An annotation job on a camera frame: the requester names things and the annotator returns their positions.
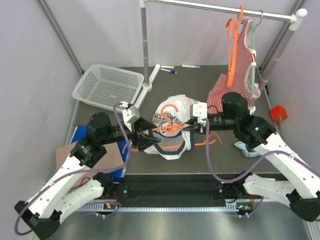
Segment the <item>white printed tank top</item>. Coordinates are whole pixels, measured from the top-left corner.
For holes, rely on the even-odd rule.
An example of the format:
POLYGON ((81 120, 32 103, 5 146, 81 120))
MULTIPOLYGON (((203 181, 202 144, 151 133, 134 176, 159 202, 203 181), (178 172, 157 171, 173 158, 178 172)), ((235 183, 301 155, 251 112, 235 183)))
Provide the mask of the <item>white printed tank top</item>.
POLYGON ((149 155, 160 155, 170 161, 179 159, 186 151, 191 151, 196 146, 193 132, 183 131, 181 128, 164 130, 163 127, 180 126, 189 121, 190 106, 197 102, 184 94, 170 96, 161 102, 151 119, 151 123, 159 130, 145 131, 149 136, 161 139, 161 142, 144 152, 149 155))

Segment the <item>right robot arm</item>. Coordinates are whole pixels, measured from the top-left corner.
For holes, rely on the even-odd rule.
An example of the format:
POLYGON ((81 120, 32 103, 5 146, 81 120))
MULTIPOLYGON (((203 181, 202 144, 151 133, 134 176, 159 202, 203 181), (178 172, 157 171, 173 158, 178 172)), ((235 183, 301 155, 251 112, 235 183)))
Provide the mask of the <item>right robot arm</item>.
POLYGON ((204 102, 190 106, 190 119, 184 131, 204 134, 211 131, 232 131, 234 136, 260 158, 246 171, 233 179, 219 177, 211 164, 209 144, 205 144, 206 160, 212 176, 227 186, 239 198, 260 196, 290 208, 307 222, 320 220, 320 174, 311 168, 282 139, 276 129, 264 118, 250 114, 247 100, 239 93, 229 92, 221 97, 222 111, 209 113, 204 102), (274 180, 253 174, 252 170, 268 160, 286 178, 274 180))

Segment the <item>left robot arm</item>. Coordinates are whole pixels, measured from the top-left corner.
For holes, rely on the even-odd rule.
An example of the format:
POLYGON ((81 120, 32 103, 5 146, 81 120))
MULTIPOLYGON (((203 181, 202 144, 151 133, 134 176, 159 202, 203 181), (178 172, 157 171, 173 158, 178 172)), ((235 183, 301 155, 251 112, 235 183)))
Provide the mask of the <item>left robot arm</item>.
POLYGON ((126 121, 113 126, 105 112, 95 113, 86 125, 86 135, 70 151, 63 165, 43 188, 29 200, 20 200, 14 207, 40 240, 54 235, 73 212, 99 197, 109 198, 114 191, 109 173, 124 168, 127 162, 105 169, 95 165, 107 154, 105 145, 125 141, 143 151, 160 139, 145 132, 156 128, 139 115, 124 111, 126 121))

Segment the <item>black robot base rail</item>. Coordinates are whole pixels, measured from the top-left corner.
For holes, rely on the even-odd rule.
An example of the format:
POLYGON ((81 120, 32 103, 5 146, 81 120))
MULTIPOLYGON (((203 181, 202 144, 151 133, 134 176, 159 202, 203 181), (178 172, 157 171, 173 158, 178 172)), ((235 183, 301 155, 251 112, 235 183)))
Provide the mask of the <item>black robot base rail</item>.
POLYGON ((104 195, 122 207, 218 207, 253 197, 211 174, 127 174, 104 195))

